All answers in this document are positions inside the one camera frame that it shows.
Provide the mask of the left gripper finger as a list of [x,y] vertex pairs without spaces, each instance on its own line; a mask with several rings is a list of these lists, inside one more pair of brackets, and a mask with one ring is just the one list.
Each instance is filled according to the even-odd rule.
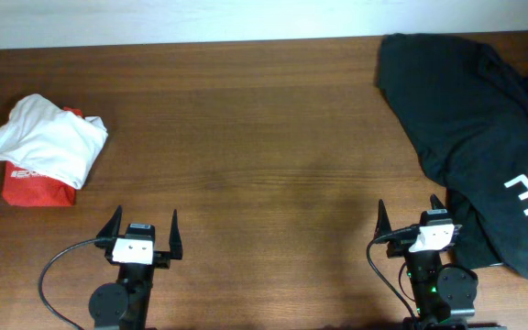
[[182,260],[183,246],[182,246],[181,233],[180,233],[179,226],[178,226],[177,210],[173,211],[172,219],[170,223],[169,247],[170,247],[170,259]]
[[118,205],[109,221],[103,226],[96,236],[98,243],[110,243],[118,237],[121,225],[123,208]]

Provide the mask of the black Nike t-shirt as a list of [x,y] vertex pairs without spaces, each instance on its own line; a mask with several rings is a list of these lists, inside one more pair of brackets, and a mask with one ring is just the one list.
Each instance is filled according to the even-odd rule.
[[378,87],[446,189],[456,261],[528,280],[528,76],[485,43],[394,34],[379,48]]

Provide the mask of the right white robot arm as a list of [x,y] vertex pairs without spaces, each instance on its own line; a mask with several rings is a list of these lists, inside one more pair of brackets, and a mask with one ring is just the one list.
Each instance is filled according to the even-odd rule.
[[467,329],[468,318],[475,314],[478,276],[469,269],[443,264],[441,253],[454,245],[461,228],[435,196],[431,208],[421,213],[417,224],[392,229],[383,201],[378,202],[378,219],[367,250],[377,244],[387,246],[389,259],[404,259],[400,274],[411,284],[412,296],[405,297],[386,280],[375,264],[370,267],[401,300],[409,316],[402,321],[404,329]]

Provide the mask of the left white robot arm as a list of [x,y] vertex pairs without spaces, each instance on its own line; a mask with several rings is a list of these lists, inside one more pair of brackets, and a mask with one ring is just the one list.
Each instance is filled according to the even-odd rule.
[[95,329],[145,330],[155,270],[167,270],[172,261],[183,257],[178,214],[172,214],[167,251],[155,249],[154,225],[131,223],[121,235],[122,214],[118,206],[96,236],[95,246],[104,251],[109,264],[118,267],[118,274],[114,282],[93,292],[89,313]]

